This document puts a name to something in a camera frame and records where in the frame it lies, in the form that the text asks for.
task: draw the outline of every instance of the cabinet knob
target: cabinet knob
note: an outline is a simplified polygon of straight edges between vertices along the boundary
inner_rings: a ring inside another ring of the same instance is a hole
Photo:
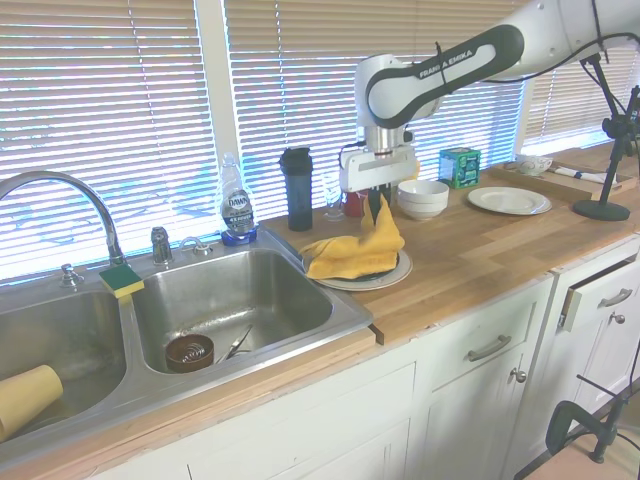
[[[518,370],[517,368],[511,370],[511,373],[509,375],[512,377],[516,377],[516,382],[518,383],[524,383],[527,381],[527,372],[523,372],[522,370]]]
[[[624,315],[616,315],[615,312],[613,312],[610,316],[609,316],[609,320],[613,320],[614,322],[616,322],[618,325],[622,325],[624,322],[627,321],[627,319],[625,318]]]

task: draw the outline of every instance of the black water bottle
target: black water bottle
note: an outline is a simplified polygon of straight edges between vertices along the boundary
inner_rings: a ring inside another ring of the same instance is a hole
[[[313,162],[308,148],[287,148],[280,157],[289,209],[289,230],[304,232],[313,226],[311,172]]]

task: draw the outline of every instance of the wooden cutting board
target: wooden cutting board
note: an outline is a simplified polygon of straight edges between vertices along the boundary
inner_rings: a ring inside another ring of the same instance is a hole
[[[538,193],[553,195],[568,202],[576,202],[578,200],[599,200],[602,193],[602,184],[590,182],[588,180],[580,180],[578,178],[559,175],[551,171],[542,172],[539,176],[524,175],[513,167],[509,168],[509,164],[496,165],[488,170],[493,177],[507,180],[513,186],[522,186]],[[602,170],[580,166],[574,164],[555,161],[553,167],[566,167],[574,170],[580,170],[585,173],[602,173]],[[629,175],[617,174],[618,183],[611,188],[610,197],[619,195],[622,192],[631,190],[638,184],[638,178]]]

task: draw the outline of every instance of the green yellow sponge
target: green yellow sponge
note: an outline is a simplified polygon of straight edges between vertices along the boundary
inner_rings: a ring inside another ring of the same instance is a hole
[[[131,295],[144,288],[142,279],[126,263],[100,272],[100,277],[102,283],[111,290],[116,298]]]

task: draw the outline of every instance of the black microphone stand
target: black microphone stand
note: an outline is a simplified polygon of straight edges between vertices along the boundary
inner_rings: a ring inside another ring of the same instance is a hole
[[[573,211],[583,217],[592,218],[594,220],[605,220],[610,222],[619,222],[627,220],[629,218],[629,210],[622,205],[608,202],[609,194],[611,193],[611,186],[616,177],[616,170],[618,169],[618,163],[622,160],[625,152],[629,152],[629,146],[631,140],[636,138],[636,126],[631,119],[633,112],[633,106],[636,99],[640,94],[640,87],[637,85],[631,90],[631,99],[629,100],[629,106],[625,112],[618,112],[616,107],[614,96],[609,89],[607,80],[602,71],[600,65],[600,54],[596,53],[584,60],[583,64],[589,63],[593,66],[600,88],[604,93],[604,98],[607,100],[609,109],[611,110],[611,118],[605,118],[602,122],[602,130],[607,134],[609,138],[612,138],[613,150],[611,151],[611,157],[609,168],[607,169],[607,176],[602,186],[602,193],[599,200],[579,200],[573,204]]]

